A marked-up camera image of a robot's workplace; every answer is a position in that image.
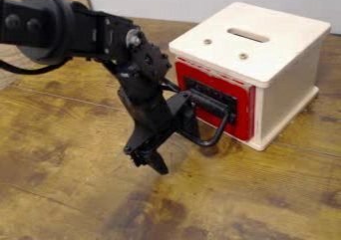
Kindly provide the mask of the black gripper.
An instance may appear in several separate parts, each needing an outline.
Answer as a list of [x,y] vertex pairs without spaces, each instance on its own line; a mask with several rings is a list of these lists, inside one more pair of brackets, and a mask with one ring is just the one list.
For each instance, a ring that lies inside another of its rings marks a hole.
[[188,95],[167,79],[159,84],[120,81],[118,94],[135,123],[124,153],[135,166],[148,165],[166,175],[170,171],[158,152],[159,146],[175,132],[199,138],[195,113],[188,109]]

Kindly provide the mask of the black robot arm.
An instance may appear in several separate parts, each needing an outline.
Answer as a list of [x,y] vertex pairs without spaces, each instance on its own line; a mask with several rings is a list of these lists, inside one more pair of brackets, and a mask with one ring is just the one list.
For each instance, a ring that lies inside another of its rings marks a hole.
[[198,131],[190,94],[167,79],[168,55],[127,18],[69,0],[0,0],[0,44],[13,45],[43,67],[28,70],[0,59],[0,69],[41,75],[72,59],[100,63],[116,77],[118,94],[135,129],[124,147],[135,165],[159,174],[168,167],[158,148],[171,135]]

